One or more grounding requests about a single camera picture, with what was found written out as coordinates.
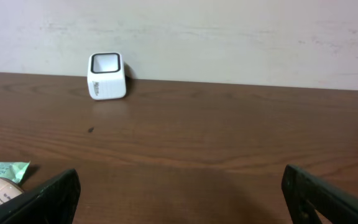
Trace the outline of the mint green wipes packet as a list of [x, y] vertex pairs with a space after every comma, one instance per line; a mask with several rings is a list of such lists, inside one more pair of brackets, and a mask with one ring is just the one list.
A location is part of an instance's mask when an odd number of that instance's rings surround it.
[[30, 162], [0, 162], [0, 178], [19, 184], [29, 165]]

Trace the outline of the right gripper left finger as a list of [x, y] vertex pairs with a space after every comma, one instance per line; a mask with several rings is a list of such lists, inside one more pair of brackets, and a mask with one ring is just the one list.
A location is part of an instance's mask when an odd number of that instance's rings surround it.
[[72, 224], [80, 192], [77, 171], [66, 170], [0, 205], [0, 224]]

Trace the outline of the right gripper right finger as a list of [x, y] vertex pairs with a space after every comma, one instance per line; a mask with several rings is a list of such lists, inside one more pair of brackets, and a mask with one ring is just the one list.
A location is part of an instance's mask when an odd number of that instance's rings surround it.
[[286, 165], [282, 192], [293, 223], [320, 224], [320, 213], [331, 223], [358, 224], [358, 198], [298, 166]]

